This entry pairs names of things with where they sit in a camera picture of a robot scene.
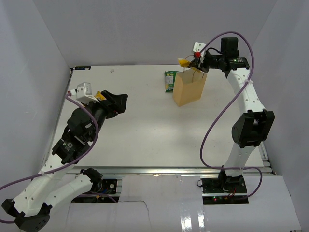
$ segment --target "green package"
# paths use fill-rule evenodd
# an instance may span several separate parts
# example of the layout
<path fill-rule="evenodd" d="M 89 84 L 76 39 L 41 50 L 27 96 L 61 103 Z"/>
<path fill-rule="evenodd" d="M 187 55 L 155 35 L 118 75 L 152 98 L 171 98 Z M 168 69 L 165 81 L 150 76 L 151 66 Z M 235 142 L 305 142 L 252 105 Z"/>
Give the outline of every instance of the green package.
<path fill-rule="evenodd" d="M 165 92 L 172 92 L 174 89 L 175 77 L 178 71 L 165 71 Z"/>

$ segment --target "wall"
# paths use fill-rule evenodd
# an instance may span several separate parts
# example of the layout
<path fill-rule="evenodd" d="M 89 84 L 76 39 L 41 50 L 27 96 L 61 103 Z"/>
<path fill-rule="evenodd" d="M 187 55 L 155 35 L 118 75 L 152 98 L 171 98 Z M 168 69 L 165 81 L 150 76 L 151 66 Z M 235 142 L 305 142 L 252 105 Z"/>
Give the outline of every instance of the wall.
<path fill-rule="evenodd" d="M 34 0 L 75 65 L 176 64 L 194 42 L 235 30 L 251 44 L 276 0 Z M 220 41 L 214 43 L 219 47 Z M 239 42 L 242 54 L 247 48 Z"/>
<path fill-rule="evenodd" d="M 0 186 L 39 170 L 69 71 L 34 3 L 0 0 Z M 26 184 L 1 191 L 0 202 Z M 2 209 L 0 218 L 12 219 Z M 0 224 L 0 231 L 19 230 Z"/>
<path fill-rule="evenodd" d="M 309 231 L 308 53 L 309 2 L 276 3 L 253 46 L 254 84 L 276 119 L 265 142 L 272 167 L 282 174 L 303 231 Z"/>

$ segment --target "red object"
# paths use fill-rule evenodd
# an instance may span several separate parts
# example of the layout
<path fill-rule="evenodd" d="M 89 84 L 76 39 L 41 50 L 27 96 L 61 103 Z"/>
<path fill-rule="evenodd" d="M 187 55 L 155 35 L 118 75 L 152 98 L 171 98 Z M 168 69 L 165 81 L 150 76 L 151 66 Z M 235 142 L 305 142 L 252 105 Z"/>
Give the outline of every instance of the red object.
<path fill-rule="evenodd" d="M 200 58 L 200 57 L 201 57 L 201 53 L 200 53 L 200 52 L 195 52 L 195 53 L 194 53 L 194 56 L 195 56 L 196 58 Z"/>

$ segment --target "brown paper bag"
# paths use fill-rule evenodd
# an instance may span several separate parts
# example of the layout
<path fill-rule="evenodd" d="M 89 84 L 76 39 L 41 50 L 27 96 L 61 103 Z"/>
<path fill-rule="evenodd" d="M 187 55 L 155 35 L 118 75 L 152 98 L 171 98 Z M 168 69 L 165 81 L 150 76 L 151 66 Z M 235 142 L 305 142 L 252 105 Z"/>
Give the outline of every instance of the brown paper bag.
<path fill-rule="evenodd" d="M 176 74 L 173 90 L 173 99 L 176 104 L 182 106 L 199 100 L 203 92 L 206 76 L 206 73 L 195 72 L 192 69 L 178 72 Z"/>

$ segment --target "purple cable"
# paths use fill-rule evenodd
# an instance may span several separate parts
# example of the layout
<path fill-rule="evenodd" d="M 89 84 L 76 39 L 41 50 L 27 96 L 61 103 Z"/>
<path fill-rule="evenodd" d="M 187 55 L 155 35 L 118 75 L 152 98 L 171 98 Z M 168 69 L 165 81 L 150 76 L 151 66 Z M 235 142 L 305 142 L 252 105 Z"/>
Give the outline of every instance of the purple cable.
<path fill-rule="evenodd" d="M 248 42 L 248 40 L 240 33 L 238 32 L 235 32 L 235 31 L 227 31 L 227 32 L 224 32 L 224 33 L 221 33 L 217 36 L 215 36 L 212 40 L 210 40 L 206 45 L 205 47 L 203 47 L 203 49 L 200 51 L 200 52 L 203 52 L 206 47 L 208 47 L 215 39 L 219 38 L 220 36 L 223 36 L 223 35 L 226 35 L 226 34 L 235 34 L 235 35 L 238 35 L 239 37 L 241 37 L 244 42 L 246 43 L 246 45 L 248 46 L 248 49 L 250 51 L 250 55 L 251 55 L 251 59 L 252 59 L 252 68 L 250 70 L 250 73 L 249 73 L 249 76 L 248 76 L 248 80 L 251 80 L 251 77 L 252 77 L 252 74 L 253 74 L 253 71 L 254 71 L 254 56 L 253 56 L 253 51 L 252 51 L 252 48 Z M 208 167 L 208 168 L 212 168 L 212 169 L 216 169 L 216 170 L 239 170 L 239 169 L 243 169 L 243 170 L 247 170 L 247 169 L 256 169 L 259 173 L 260 173 L 260 182 L 259 184 L 257 185 L 256 189 L 250 193 L 249 195 L 243 197 L 243 198 L 238 198 L 238 200 L 240 199 L 246 199 L 246 198 L 249 198 L 251 197 L 253 194 L 255 194 L 258 189 L 260 188 L 261 184 L 262 184 L 262 179 L 263 179 L 263 174 L 261 172 L 261 170 L 258 168 L 258 167 L 244 167 L 244 168 L 239 168 L 239 167 L 231 167 L 231 168 L 223 168 L 223 167 L 213 167 L 213 166 L 210 166 L 208 165 L 207 163 L 205 163 L 204 159 L 203 159 L 203 147 L 204 147 L 204 144 L 205 144 L 205 141 L 210 133 L 210 131 L 212 130 L 212 128 L 214 127 L 214 125 L 219 121 L 219 119 L 221 118 L 221 116 L 225 113 L 225 111 L 231 106 L 231 104 L 239 97 L 239 95 L 242 93 L 242 91 L 246 88 L 246 86 L 248 85 L 248 82 L 246 82 L 243 87 L 240 89 L 240 91 L 235 95 L 235 97 L 227 104 L 227 106 L 221 111 L 221 113 L 216 117 L 216 119 L 214 120 L 214 122 L 211 124 L 211 126 L 208 128 L 206 134 L 205 134 L 205 137 L 203 139 L 203 142 L 202 142 L 202 145 L 201 145 L 201 148 L 200 148 L 200 151 L 199 151 L 199 157 L 202 161 L 202 163 Z"/>
<path fill-rule="evenodd" d="M 98 128 L 98 124 L 97 124 L 97 121 L 95 120 L 95 118 L 92 116 L 92 114 L 86 110 L 85 107 L 83 107 L 82 105 L 80 105 L 79 103 L 77 103 L 76 101 L 72 100 L 71 98 L 69 98 L 70 96 L 70 93 L 66 94 L 65 95 L 65 99 L 67 99 L 68 101 L 72 102 L 73 104 L 77 105 L 79 108 L 81 108 L 90 118 L 91 120 L 93 121 L 93 124 L 95 125 L 95 128 L 96 128 L 96 135 L 95 135 L 95 138 L 93 140 L 93 143 L 92 145 L 88 148 L 88 150 L 85 151 L 85 153 L 83 153 L 79 158 L 73 160 L 71 163 L 68 163 L 66 165 L 63 165 L 62 167 L 59 167 L 59 168 L 55 168 L 55 169 L 52 169 L 50 171 L 47 171 L 45 172 L 45 174 L 50 174 L 50 173 L 55 173 L 55 172 L 58 172 L 60 170 L 63 170 L 73 164 L 75 164 L 76 162 L 80 161 L 83 157 L 85 157 L 90 151 L 91 149 L 94 147 L 94 145 L 96 144 L 97 142 L 97 139 L 98 139 L 98 133 L 99 133 L 99 128 Z M 19 180 L 16 180 L 16 181 L 13 181 L 11 183 L 8 183 L 6 185 L 3 185 L 2 187 L 0 187 L 0 191 L 5 189 L 6 187 L 9 187 L 11 185 L 14 185 L 14 184 L 17 184 L 17 183 L 20 183 L 20 182 L 23 182 L 23 181 L 26 181 L 26 180 L 31 180 L 31 179 L 34 179 L 36 177 L 39 177 L 39 176 L 42 176 L 42 174 L 35 174 L 35 175 L 32 175 L 32 176 L 28 176 L 28 177 L 25 177 L 25 178 L 22 178 L 22 179 L 19 179 Z M 4 223 L 4 224 L 14 224 L 14 221 L 6 221 L 6 220 L 1 220 L 0 219 L 0 223 Z"/>
<path fill-rule="evenodd" d="M 104 194 L 104 193 L 97 193 L 97 194 L 82 194 L 82 195 L 79 195 L 78 197 L 94 197 L 94 196 L 101 196 L 101 197 L 108 197 L 110 198 L 113 202 L 117 203 L 117 201 L 111 197 L 110 195 L 108 194 Z"/>

